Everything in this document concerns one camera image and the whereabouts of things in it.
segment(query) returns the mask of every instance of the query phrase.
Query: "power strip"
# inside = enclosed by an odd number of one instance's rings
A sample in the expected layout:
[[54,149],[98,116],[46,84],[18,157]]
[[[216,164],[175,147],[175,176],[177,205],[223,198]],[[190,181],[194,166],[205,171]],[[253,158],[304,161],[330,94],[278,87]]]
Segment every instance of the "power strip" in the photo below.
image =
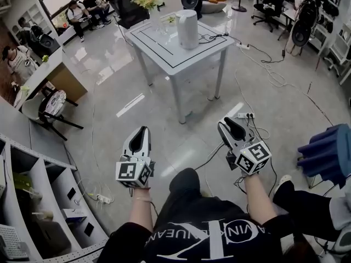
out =
[[103,195],[97,194],[97,198],[102,203],[106,203],[106,204],[110,204],[111,203],[111,199],[107,198],[107,197],[105,197]]
[[254,113],[250,113],[250,112],[238,113],[238,114],[237,114],[237,117],[238,117],[239,119],[247,119],[247,118],[248,118],[247,114],[248,114],[249,118],[254,118]]
[[250,50],[250,46],[249,45],[243,45],[243,44],[237,43],[236,46],[241,48],[241,49]]

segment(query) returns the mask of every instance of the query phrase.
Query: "blue object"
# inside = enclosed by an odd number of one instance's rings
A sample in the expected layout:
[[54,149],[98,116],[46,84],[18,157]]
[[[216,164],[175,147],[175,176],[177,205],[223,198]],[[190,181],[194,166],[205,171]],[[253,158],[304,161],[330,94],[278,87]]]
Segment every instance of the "blue object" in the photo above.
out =
[[303,159],[297,162],[309,177],[321,175],[342,188],[351,174],[351,130],[347,124],[327,128],[312,136],[308,145],[298,148]]

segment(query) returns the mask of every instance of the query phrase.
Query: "tiled floor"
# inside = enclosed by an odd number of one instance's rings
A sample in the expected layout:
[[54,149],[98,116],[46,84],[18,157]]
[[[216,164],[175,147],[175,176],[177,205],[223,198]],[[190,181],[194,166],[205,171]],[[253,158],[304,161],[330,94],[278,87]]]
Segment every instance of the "tiled floor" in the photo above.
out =
[[[244,44],[251,43],[267,52],[273,60],[280,60],[287,36],[277,41],[281,29],[270,33],[265,24],[253,26],[251,2],[244,0],[244,3],[247,13],[238,13],[228,7],[226,12],[204,15],[201,21],[222,32],[227,28]],[[166,7],[161,8],[164,14],[179,9],[180,0],[166,0]],[[238,47],[232,46],[227,55],[219,100],[210,102],[206,99],[214,91],[217,78],[218,68],[211,64],[199,67],[183,83],[182,98],[193,113],[187,124],[181,125],[177,121],[171,85],[166,75],[147,60],[148,69],[155,76],[154,85],[149,87],[133,48],[125,43],[114,24],[86,32],[85,39],[81,43],[76,38],[65,47],[89,89],[89,93],[79,100],[79,107],[69,110],[72,121],[83,125],[84,129],[61,127],[66,128],[64,132],[69,139],[66,145],[82,177],[107,184],[114,194],[113,204],[105,205],[102,210],[96,210],[95,203],[90,203],[109,232],[128,219],[131,207],[128,190],[115,181],[115,163],[127,136],[141,125],[150,128],[151,158],[156,161],[155,177],[150,179],[151,195],[160,210],[172,177],[184,168],[197,167],[205,162],[221,141],[217,132],[218,121],[236,104],[244,102],[235,82],[236,70],[242,92],[254,108],[257,125],[270,132],[266,142],[273,153],[278,180],[284,174],[291,174],[300,188],[307,188],[304,177],[296,169],[297,147],[308,143],[312,135],[323,132],[329,126],[321,112],[299,89],[306,93],[312,83],[309,95],[330,120],[334,124],[350,123],[347,101],[334,74],[327,71],[322,62],[318,70],[314,70],[317,56],[310,47],[304,49],[302,56],[294,58],[286,55],[283,62],[272,64],[274,71],[284,75],[286,82],[294,84],[297,89],[290,85],[274,87],[268,81],[265,69],[245,57]],[[256,60],[266,59],[256,50],[245,52]],[[117,113],[140,94],[145,98],[118,117]],[[244,104],[241,110],[250,109]],[[240,173],[230,171],[225,160],[226,152],[223,147],[206,168],[199,169],[202,189],[208,192],[206,170],[208,183],[215,195],[246,209],[245,195],[233,185]],[[262,171],[261,178],[265,188],[270,190],[274,174],[269,166]],[[316,190],[324,192],[330,184],[326,182],[320,186]],[[104,186],[103,195],[109,194]]]

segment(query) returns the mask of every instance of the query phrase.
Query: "electric kettle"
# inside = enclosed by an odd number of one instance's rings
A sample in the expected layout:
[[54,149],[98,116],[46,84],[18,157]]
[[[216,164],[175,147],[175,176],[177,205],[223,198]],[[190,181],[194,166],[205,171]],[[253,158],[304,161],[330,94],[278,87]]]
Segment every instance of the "electric kettle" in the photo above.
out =
[[192,50],[199,45],[197,31],[197,14],[194,10],[180,10],[175,14],[179,45],[183,49]]

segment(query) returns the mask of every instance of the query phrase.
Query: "white sneaker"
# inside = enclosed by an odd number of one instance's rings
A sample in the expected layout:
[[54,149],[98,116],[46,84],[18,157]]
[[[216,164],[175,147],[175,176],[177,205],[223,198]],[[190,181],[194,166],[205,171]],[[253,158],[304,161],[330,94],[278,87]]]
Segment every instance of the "white sneaker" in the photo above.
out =
[[276,192],[278,191],[278,189],[279,189],[279,187],[283,184],[283,183],[285,183],[285,182],[287,182],[287,181],[291,181],[291,179],[292,179],[292,177],[291,177],[291,175],[284,175],[280,180],[279,180],[279,183],[278,183],[278,186],[274,189],[274,194],[276,194]]

